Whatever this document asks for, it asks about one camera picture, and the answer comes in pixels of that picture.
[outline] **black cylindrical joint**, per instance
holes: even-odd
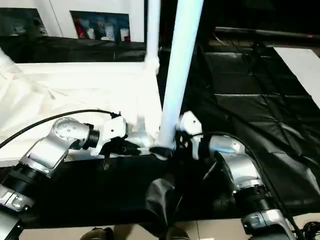
[[[43,173],[19,163],[11,167],[0,184],[26,197],[34,198],[47,180]]]
[[[83,149],[87,150],[89,147],[95,148],[99,141],[100,133],[97,130],[94,130],[94,126],[91,124],[87,124],[90,128],[88,139],[85,141],[83,145]]]
[[[242,217],[255,212],[276,208],[271,194],[264,185],[255,185],[241,189],[233,196]]]
[[[210,151],[209,151],[209,143],[210,143],[211,136],[204,136],[200,143],[198,148],[198,155],[201,159],[210,157]]]

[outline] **wire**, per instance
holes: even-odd
[[[320,235],[320,222],[310,221],[306,223],[302,229],[306,240],[316,240]]]
[[[289,222],[291,223],[291,225],[293,226],[295,233],[296,233],[296,237],[298,240],[309,240],[306,239],[305,236],[303,235],[302,231],[300,230],[300,228],[297,226],[294,218],[292,217],[291,213],[289,212],[289,210],[287,209],[284,201],[281,199],[280,195],[278,194],[278,192],[276,191],[276,188],[274,187],[272,181],[270,180],[270,178],[268,177],[268,175],[266,174],[266,172],[264,171],[264,169],[260,166],[260,163],[258,161],[257,156],[255,155],[255,153],[252,151],[252,149],[250,147],[248,147],[247,144],[244,143],[244,141],[242,141],[241,139],[239,139],[237,136],[232,135],[230,133],[226,133],[226,132],[221,132],[221,131],[208,131],[208,132],[201,132],[201,133],[197,133],[194,135],[191,135],[190,138],[195,137],[195,136],[199,136],[199,135],[224,135],[224,136],[229,136],[231,138],[236,139],[237,141],[239,141],[240,143],[242,143],[247,149],[248,151],[251,153],[251,155],[253,156],[253,159],[255,160],[256,164],[259,167],[259,170],[263,173],[264,177],[266,178],[267,182],[269,184],[267,184],[267,188],[269,188],[270,190],[272,190],[275,194],[275,202],[277,203],[278,207],[280,208],[280,210],[286,215],[286,218],[289,220]]]
[[[69,111],[69,112],[61,113],[61,114],[54,115],[54,116],[45,118],[43,120],[37,121],[37,122],[35,122],[35,123],[23,128],[22,130],[16,132],[15,134],[13,134],[12,136],[8,137],[6,140],[4,140],[3,142],[0,143],[0,149],[3,148],[8,143],[10,143],[13,139],[17,138],[21,134],[25,133],[26,131],[29,131],[30,129],[32,129],[32,128],[36,127],[36,126],[39,126],[41,124],[44,124],[46,122],[49,122],[51,120],[58,119],[58,118],[61,118],[61,117],[64,117],[64,116],[68,116],[68,115],[72,115],[72,114],[80,114],[80,113],[103,113],[103,114],[110,114],[111,117],[118,116],[118,114],[116,114],[114,112],[105,111],[105,110],[99,110],[99,109],[84,109],[84,110]]]
[[[222,41],[220,38],[218,38],[215,34],[215,32],[213,32],[213,36],[214,38],[219,42],[221,43],[223,46],[229,46],[229,44],[225,43],[224,41]]]
[[[217,166],[217,162],[215,162],[215,163],[210,167],[209,171],[203,176],[203,178],[202,178],[202,181],[203,181],[203,182],[206,181],[206,180],[209,178],[210,174],[215,170],[216,166]]]

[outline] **silver metal housing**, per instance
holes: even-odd
[[[89,137],[89,126],[70,117],[58,119],[48,136],[37,141],[21,158],[28,165],[51,177],[68,155],[69,149],[79,150]]]
[[[223,157],[224,172],[231,188],[238,192],[255,185],[264,185],[253,159],[246,154],[245,146],[229,136],[213,136],[209,142],[211,156],[219,152]]]
[[[28,207],[32,207],[34,201],[19,192],[0,185],[0,205],[19,212],[23,209],[27,210]]]
[[[279,225],[283,228],[290,240],[295,240],[296,237],[289,228],[285,217],[279,209],[270,209],[249,214],[241,219],[242,225],[251,229],[263,229],[272,225]]]

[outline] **poster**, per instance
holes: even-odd
[[[36,8],[0,8],[0,36],[47,36]]]
[[[130,42],[128,14],[91,11],[70,13],[80,39]]]

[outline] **black cable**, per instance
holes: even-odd
[[[306,223],[302,232],[306,240],[316,240],[316,237],[320,235],[320,222],[310,221]]]
[[[30,129],[38,126],[38,125],[41,125],[43,123],[49,122],[49,121],[54,120],[54,119],[58,119],[58,118],[61,118],[61,117],[72,115],[72,114],[80,114],[80,113],[110,114],[112,118],[118,116],[118,114],[116,114],[114,112],[100,110],[100,109],[84,109],[84,110],[69,111],[69,112],[61,113],[61,114],[58,114],[58,115],[55,115],[55,116],[51,116],[51,117],[45,118],[43,120],[37,121],[37,122],[35,122],[35,123],[23,128],[22,130],[16,132],[15,134],[13,134],[12,136],[8,137],[6,140],[4,140],[3,142],[0,143],[0,149],[3,148],[8,143],[10,143],[16,137],[20,136],[21,134],[25,133],[26,131],[28,131],[28,130],[30,130]]]
[[[223,135],[223,136],[229,136],[231,138],[236,139],[237,141],[239,141],[240,143],[242,143],[247,149],[248,151],[252,154],[253,159],[255,160],[256,164],[259,167],[259,170],[262,171],[264,177],[266,178],[267,182],[269,184],[266,184],[267,188],[269,190],[272,190],[275,194],[275,202],[277,204],[277,206],[280,208],[280,210],[284,213],[284,215],[286,216],[286,218],[288,219],[288,221],[291,223],[291,225],[293,226],[297,239],[298,240],[309,240],[306,239],[305,236],[303,235],[302,231],[300,230],[300,228],[297,226],[293,216],[291,215],[291,213],[289,212],[289,210],[287,209],[284,201],[281,199],[280,195],[278,194],[278,192],[276,191],[276,188],[274,187],[272,181],[270,180],[269,176],[266,174],[266,172],[264,171],[264,169],[260,166],[260,163],[258,161],[257,156],[255,155],[254,151],[252,151],[252,149],[250,147],[248,147],[247,144],[244,143],[244,141],[242,141],[241,139],[239,139],[237,136],[232,135],[230,133],[226,133],[226,132],[221,132],[221,131],[209,131],[209,132],[201,132],[201,133],[197,133],[194,135],[191,135],[190,138],[195,137],[195,136],[199,136],[199,135]]]

